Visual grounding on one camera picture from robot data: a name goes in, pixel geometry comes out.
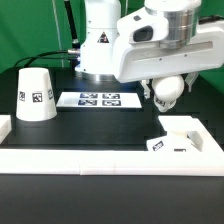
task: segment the black tabletop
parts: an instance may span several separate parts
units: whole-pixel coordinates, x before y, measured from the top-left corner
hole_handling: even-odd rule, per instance
[[[17,69],[9,69],[0,76],[0,114],[12,115],[13,129],[2,148],[146,150],[147,139],[164,134],[138,83],[77,80],[68,69],[51,69],[51,81],[56,101],[62,91],[137,92],[142,109],[61,108],[52,120],[23,122],[15,117]],[[199,118],[223,146],[223,112],[223,95],[199,78],[167,114]],[[223,177],[0,175],[4,224],[221,224],[223,208]]]

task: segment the label sticker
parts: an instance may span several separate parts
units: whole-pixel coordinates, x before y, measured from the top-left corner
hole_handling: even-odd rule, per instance
[[[162,107],[164,107],[164,106],[165,106],[165,102],[164,102],[164,101],[159,100],[158,98],[156,98],[156,102],[157,102],[158,104],[160,104]]]
[[[104,93],[103,99],[120,99],[119,93]]]
[[[25,101],[25,96],[26,96],[26,94],[24,92],[22,92],[22,91],[19,92],[19,100],[20,101]]]
[[[152,148],[153,148],[153,151],[157,151],[157,150],[161,149],[163,146],[164,146],[163,142],[160,141],[156,145],[154,145]]]
[[[97,41],[97,43],[109,43],[109,40],[107,38],[107,35],[105,34],[105,32],[103,32],[99,38],[99,40]]]
[[[117,107],[121,106],[120,100],[103,100],[103,106]]]
[[[52,89],[48,90],[48,97],[49,97],[49,100],[51,100],[53,98],[53,91],[52,91]]]
[[[34,102],[34,103],[40,103],[40,102],[43,102],[43,96],[42,96],[42,93],[33,93],[32,96],[33,96],[33,102]]]
[[[80,98],[87,98],[87,99],[97,99],[97,93],[81,93]]]
[[[79,100],[79,106],[97,106],[97,100]]]
[[[174,149],[174,152],[187,152],[186,149]]]

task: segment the white cup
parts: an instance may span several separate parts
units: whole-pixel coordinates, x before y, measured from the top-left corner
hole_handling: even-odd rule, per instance
[[[20,69],[16,117],[24,121],[44,121],[56,115],[48,69]]]

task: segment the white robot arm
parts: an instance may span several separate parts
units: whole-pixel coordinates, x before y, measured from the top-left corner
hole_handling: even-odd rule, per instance
[[[182,94],[181,74],[224,63],[224,22],[199,25],[201,0],[145,0],[143,8],[123,18],[119,0],[85,4],[87,38],[76,70],[93,80],[153,79],[161,112]]]
[[[113,48],[116,79],[131,82],[221,67],[224,22],[198,25],[200,4],[146,0],[144,8],[120,19]]]

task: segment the printed marker sheet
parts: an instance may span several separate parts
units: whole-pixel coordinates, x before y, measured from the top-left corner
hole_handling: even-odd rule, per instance
[[[141,108],[137,93],[62,92],[57,107]]]

